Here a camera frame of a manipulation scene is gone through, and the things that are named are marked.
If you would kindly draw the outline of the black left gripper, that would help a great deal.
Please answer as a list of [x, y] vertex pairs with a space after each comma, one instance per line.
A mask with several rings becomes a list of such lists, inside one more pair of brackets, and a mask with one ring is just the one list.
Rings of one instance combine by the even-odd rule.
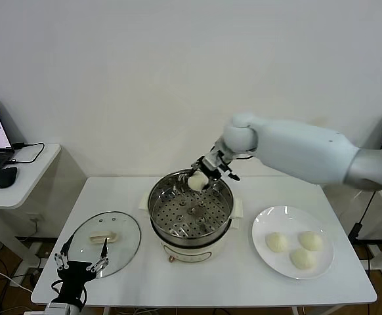
[[99, 260], [92, 264], [91, 262], [68, 262], [68, 251], [70, 249], [74, 236], [63, 244], [59, 253], [54, 254], [57, 272], [62, 286], [60, 288], [57, 303], [65, 304], [85, 304], [87, 302], [87, 290], [85, 284], [96, 278], [96, 272], [103, 270], [109, 263], [108, 258], [108, 238], [105, 238]]

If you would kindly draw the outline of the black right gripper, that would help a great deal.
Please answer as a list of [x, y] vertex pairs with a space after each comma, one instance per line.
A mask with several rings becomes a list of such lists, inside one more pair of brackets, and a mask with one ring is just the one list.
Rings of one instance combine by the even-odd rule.
[[232, 151], [213, 149], [191, 165], [190, 176], [201, 173], [208, 178], [206, 188], [209, 189], [223, 176], [232, 178], [229, 164], [232, 162]]

